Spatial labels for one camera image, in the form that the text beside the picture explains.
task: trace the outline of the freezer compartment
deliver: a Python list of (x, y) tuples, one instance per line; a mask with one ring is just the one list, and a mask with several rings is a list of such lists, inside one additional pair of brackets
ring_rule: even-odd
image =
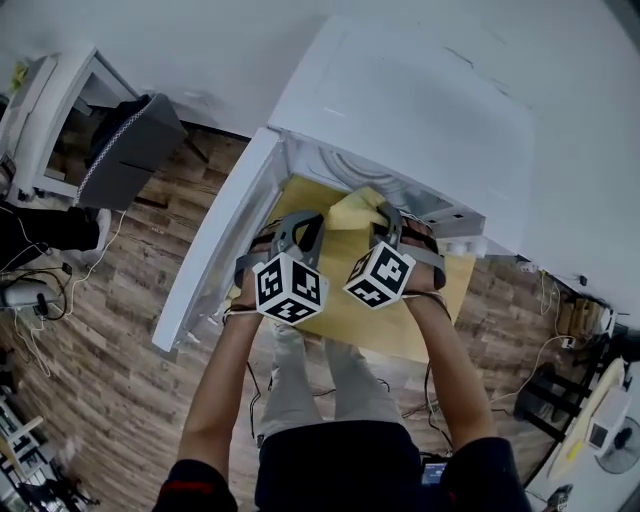
[(287, 134), (284, 143), (293, 174), (345, 192), (372, 187), (397, 208), (428, 223), (445, 251), (450, 248), (456, 255), (483, 257), (494, 247), (484, 237), (485, 217), (442, 197), (428, 181), (416, 184), (403, 180), (374, 162), (318, 146), (298, 134)]

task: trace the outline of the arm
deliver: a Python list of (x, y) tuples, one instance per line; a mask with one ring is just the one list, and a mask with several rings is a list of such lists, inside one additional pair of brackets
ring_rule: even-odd
[[(411, 227), (428, 234), (421, 224), (412, 223)], [(405, 243), (414, 242), (408, 239)], [(407, 290), (434, 292), (433, 267), (418, 262), (409, 277)], [(454, 450), (476, 439), (496, 436), (482, 381), (445, 312), (429, 297), (406, 299), (406, 304), (429, 352), (436, 394)]]
[[(247, 272), (235, 304), (254, 304), (253, 273)], [(238, 418), (242, 383), (262, 315), (229, 317), (200, 380), (182, 431), (178, 460), (193, 459), (213, 466), (225, 480), (229, 448)]]

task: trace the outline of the white cable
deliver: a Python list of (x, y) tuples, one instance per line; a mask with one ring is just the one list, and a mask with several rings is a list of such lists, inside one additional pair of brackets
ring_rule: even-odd
[[(542, 313), (542, 300), (544, 300), (544, 274), (542, 274), (542, 290), (543, 290), (543, 295), (542, 295), (542, 299), (540, 301), (540, 312)], [(556, 335), (553, 338), (549, 338), (547, 341), (544, 342), (544, 345), (542, 345), (542, 347), (540, 347), (540, 350), (538, 351), (538, 355), (536, 357), (536, 364), (533, 366), (533, 371), (531, 372), (531, 375), (529, 376), (529, 378), (527, 380), (524, 381), (524, 384), (522, 386), (520, 386), (520, 389), (518, 389), (518, 391), (514, 391), (513, 393), (508, 393), (506, 395), (500, 396), (498, 398), (494, 398), (493, 400), (491, 400), (489, 403), (492, 404), (494, 402), (497, 402), (498, 400), (502, 400), (503, 398), (507, 398), (508, 396), (513, 396), (513, 395), (517, 395), (518, 393), (520, 393), (520, 391), (522, 391), (524, 389), (524, 387), (529, 384), (529, 382), (531, 382), (531, 379), (533, 379), (536, 370), (538, 369), (538, 363), (540, 362), (540, 356), (542, 355), (542, 351), (544, 350), (544, 348), (553, 340), (565, 340), (565, 339), (572, 339), (575, 340), (576, 338), (574, 336), (569, 336), (567, 334), (560, 334), (558, 332), (558, 318), (560, 318), (560, 288), (558, 288), (558, 285), (554, 282), (553, 283), (553, 288), (551, 289), (551, 297), (549, 300), (549, 307), (546, 309), (546, 311), (549, 311), (549, 309), (551, 309), (551, 304), (553, 303), (553, 293), (556, 292), (558, 295), (558, 308), (556, 310), (556, 318), (555, 321), (553, 323), (553, 328), (556, 332)]]
[(546, 315), (549, 312), (549, 310), (551, 309), (551, 305), (553, 304), (553, 292), (554, 292), (554, 289), (551, 288), (551, 295), (549, 296), (549, 303), (547, 304), (547, 307), (545, 309), (544, 308), (544, 299), (546, 297), (546, 292), (544, 290), (544, 274), (545, 274), (545, 272), (541, 272), (541, 274), (540, 274), (540, 283), (542, 284), (542, 297), (540, 298), (540, 314), (542, 316)]
[(75, 292), (76, 289), (76, 285), (78, 283), (83, 283), (85, 282), (87, 279), (89, 279), (89, 276), (91, 275), (91, 272), (93, 272), (93, 270), (98, 266), (98, 264), (102, 261), (102, 258), (104, 258), (104, 255), (107, 253), (107, 249), (109, 249), (109, 246), (113, 243), (113, 241), (118, 237), (118, 235), (120, 234), (120, 228), (122, 228), (122, 221), (124, 220), (125, 215), (127, 214), (127, 211), (123, 211), (122, 212), (122, 217), (120, 217), (120, 223), (118, 224), (118, 229), (116, 230), (116, 234), (113, 235), (113, 238), (111, 240), (109, 240), (109, 243), (107, 245), (105, 245), (104, 250), (102, 251), (102, 254), (100, 255), (100, 258), (98, 259), (98, 261), (96, 261), (93, 266), (89, 269), (89, 272), (87, 272), (87, 275), (84, 276), (82, 279), (77, 279), (76, 281), (73, 282), (73, 284), (71, 285), (71, 296), (70, 296), (70, 302), (71, 302), (71, 307), (69, 309), (69, 311), (67, 312), (67, 314), (65, 316), (69, 316), (73, 313), (73, 294)]
[(506, 395), (502, 395), (498, 398), (494, 398), (493, 400), (491, 400), (489, 403), (492, 404), (494, 402), (497, 402), (498, 400), (502, 400), (503, 398), (507, 398), (508, 396), (513, 396), (513, 395), (517, 395), (518, 393), (520, 393), (520, 391), (522, 391), (524, 389), (524, 387), (529, 384), (529, 382), (531, 382), (531, 379), (533, 379), (533, 377), (536, 374), (536, 370), (538, 369), (538, 363), (540, 362), (540, 356), (542, 355), (542, 351), (544, 350), (544, 348), (551, 343), (553, 340), (559, 340), (559, 339), (565, 339), (565, 338), (571, 338), (572, 336), (554, 336), (553, 338), (549, 338), (547, 341), (544, 342), (544, 345), (542, 345), (542, 347), (540, 347), (540, 350), (538, 350), (538, 356), (536, 357), (536, 364), (533, 365), (533, 371), (531, 372), (531, 375), (529, 376), (529, 378), (527, 380), (524, 381), (524, 384), (522, 384), (522, 386), (520, 386), (520, 389), (518, 389), (518, 391), (514, 391), (513, 393), (507, 393)]
[(35, 356), (36, 361), (38, 362), (38, 365), (40, 366), (40, 370), (42, 371), (44, 376), (47, 377), (47, 378), (51, 377), (51, 370), (49, 368), (49, 365), (47, 364), (47, 362), (42, 357), (42, 353), (40, 352), (40, 348), (38, 348), (38, 343), (36, 342), (35, 338), (33, 337), (33, 333), (34, 332), (44, 331), (44, 320), (43, 320), (43, 318), (40, 317), (40, 316), (38, 317), (40, 319), (40, 327), (31, 327), (29, 329), (29, 336), (31, 337), (31, 343), (33, 344), (33, 347), (32, 347), (29, 344), (29, 342), (27, 341), (27, 339), (24, 336), (22, 336), (22, 334), (20, 334), (20, 330), (18, 329), (18, 309), (14, 308), (13, 309), (13, 313), (14, 313), (13, 325), (16, 328), (16, 334), (20, 337), (20, 339), (22, 339), (22, 341), (24, 341), (24, 344), (27, 347), (27, 349), (29, 350), (29, 352), (31, 352)]
[[(11, 261), (9, 261), (9, 263), (7, 263), (4, 268), (2, 270), (0, 270), (0, 272), (4, 272), (5, 270), (7, 270), (9, 268), (9, 266), (16, 261), (20, 256), (22, 256), (25, 252), (27, 252), (29, 249), (31, 249), (32, 247), (35, 247), (36, 249), (38, 249), (40, 251), (40, 254), (44, 254), (46, 255), (47, 253), (44, 252), (42, 249), (40, 249), (40, 247), (38, 247), (37, 243), (32, 242), (29, 237), (27, 236), (27, 232), (24, 229), (24, 224), (22, 224), (22, 219), (20, 219), (20, 217), (18, 216), (18, 214), (16, 212), (13, 212), (3, 206), (0, 206), (0, 210), (3, 210), (7, 213), (10, 213), (12, 215), (15, 215), (16, 219), (18, 219), (18, 223), (20, 224), (20, 229), (22, 230), (22, 235), (24, 236), (24, 239), (27, 241), (27, 243), (31, 244), (29, 247), (27, 247), (26, 249), (23, 249), (17, 256), (15, 256)], [(49, 245), (45, 242), (38, 242), (39, 244), (44, 244), (47, 247), (49, 247)]]

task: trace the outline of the person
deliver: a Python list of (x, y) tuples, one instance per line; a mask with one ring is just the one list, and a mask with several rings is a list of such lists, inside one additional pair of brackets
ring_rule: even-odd
[(11, 272), (49, 249), (99, 252), (105, 247), (111, 212), (91, 219), (82, 208), (38, 210), (0, 201), (0, 272)]
[[(412, 228), (428, 233), (417, 222)], [(255, 291), (253, 276), (246, 274), (235, 304), (250, 308)], [(335, 421), (323, 421), (307, 381), (303, 339), (295, 329), (276, 325), (273, 388), (261, 422), (259, 510), (531, 510), (511, 446), (497, 436), (487, 394), (435, 293), (433, 276), (431, 266), (416, 264), (406, 289), (423, 295), (405, 301), (424, 337), (453, 444), (439, 497), (424, 493), (420, 452), (358, 349), (325, 340), (336, 404)], [(156, 512), (237, 510), (228, 487), (229, 450), (261, 320), (259, 314), (229, 317), (193, 398)]]

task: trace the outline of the wooden floor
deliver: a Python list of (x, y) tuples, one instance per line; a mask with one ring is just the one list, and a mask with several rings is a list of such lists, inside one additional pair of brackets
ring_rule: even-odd
[[(209, 164), (185, 149), (177, 152), (143, 194), (168, 208), (134, 204), (102, 263), (86, 283), (76, 287), (73, 315), (47, 322), (44, 331), (35, 333), (51, 378), (45, 378), (34, 362), (19, 364), (22, 407), (29, 415), (44, 416), (42, 434), (57, 446), (60, 458), (91, 495), (102, 501), (99, 510), (151, 508), (174, 461), (191, 397), (215, 343), (216, 329), (205, 323), (194, 330), (200, 343), (187, 340), (169, 355), (157, 353), (151, 345), (154, 326), (189, 244), (246, 145), (199, 131), (192, 138), (210, 157)], [(55, 199), (34, 206), (64, 207)], [(118, 221), (119, 215), (114, 214), (112, 230)], [(41, 259), (37, 266), (61, 261), (73, 265), (74, 279), (86, 272), (69, 256)], [(541, 316), (540, 300), (539, 275), (518, 272), (509, 258), (477, 262), (456, 327), (492, 398), (519, 388), (551, 336), (556, 309)], [(27, 313), (24, 319), (18, 326), (28, 337), (27, 325), (37, 324)], [(0, 344), (16, 348), (24, 357), (28, 354), (8, 312), (0, 313)], [(366, 355), (374, 373), (389, 382), (403, 411), (423, 404), (424, 365)], [(330, 389), (321, 347), (310, 343), (308, 356), (312, 386), (318, 391)], [(543, 352), (541, 361), (553, 361), (561, 373), (572, 376), (569, 358), (557, 342)], [(250, 362), (263, 391), (256, 406), (259, 418), (271, 365), (267, 335), (259, 336)], [(252, 509), (258, 466), (247, 409), (253, 393), (247, 375), (230, 473), (241, 510)], [(332, 395), (317, 400), (323, 415), (330, 417)], [(510, 410), (512, 404), (513, 398), (508, 398), (494, 407)], [(550, 438), (504, 412), (494, 414), (501, 435), (513, 443), (519, 471), (526, 478), (547, 452)], [(426, 412), (408, 418), (407, 427), (421, 449), (444, 452)]]

